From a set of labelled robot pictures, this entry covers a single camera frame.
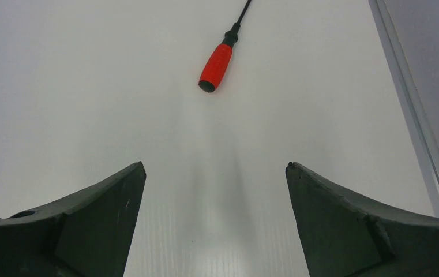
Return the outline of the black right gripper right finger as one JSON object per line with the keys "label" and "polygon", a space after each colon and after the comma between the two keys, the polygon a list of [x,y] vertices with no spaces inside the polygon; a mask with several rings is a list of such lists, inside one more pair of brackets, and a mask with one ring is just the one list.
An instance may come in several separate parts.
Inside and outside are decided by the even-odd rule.
{"label": "black right gripper right finger", "polygon": [[373,200],[289,163],[310,276],[439,276],[439,218]]}

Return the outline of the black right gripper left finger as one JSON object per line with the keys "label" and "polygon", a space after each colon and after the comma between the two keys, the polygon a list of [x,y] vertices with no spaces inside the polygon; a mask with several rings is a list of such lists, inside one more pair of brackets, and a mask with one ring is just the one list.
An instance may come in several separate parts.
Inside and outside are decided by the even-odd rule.
{"label": "black right gripper left finger", "polygon": [[0,218],[0,276],[122,276],[146,172],[133,163],[51,203]]}

